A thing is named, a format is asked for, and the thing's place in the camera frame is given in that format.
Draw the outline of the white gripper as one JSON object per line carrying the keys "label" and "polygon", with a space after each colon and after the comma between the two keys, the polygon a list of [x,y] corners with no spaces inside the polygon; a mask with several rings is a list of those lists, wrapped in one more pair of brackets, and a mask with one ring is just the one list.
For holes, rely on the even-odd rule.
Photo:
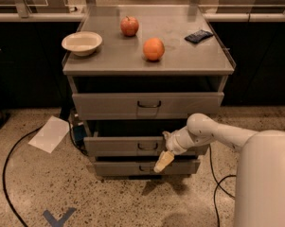
{"label": "white gripper", "polygon": [[162,172],[174,160],[174,155],[183,154],[198,146],[197,137],[190,133],[187,127],[173,132],[163,131],[162,134],[168,151],[161,152],[153,168],[156,173]]}

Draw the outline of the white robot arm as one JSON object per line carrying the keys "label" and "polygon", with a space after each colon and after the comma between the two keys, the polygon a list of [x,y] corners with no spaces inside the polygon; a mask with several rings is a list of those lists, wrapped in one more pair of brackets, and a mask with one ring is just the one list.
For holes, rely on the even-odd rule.
{"label": "white robot arm", "polygon": [[155,172],[163,171],[176,155],[219,141],[240,154],[234,227],[285,227],[285,131],[251,131],[195,113],[182,129],[163,135],[166,149]]}

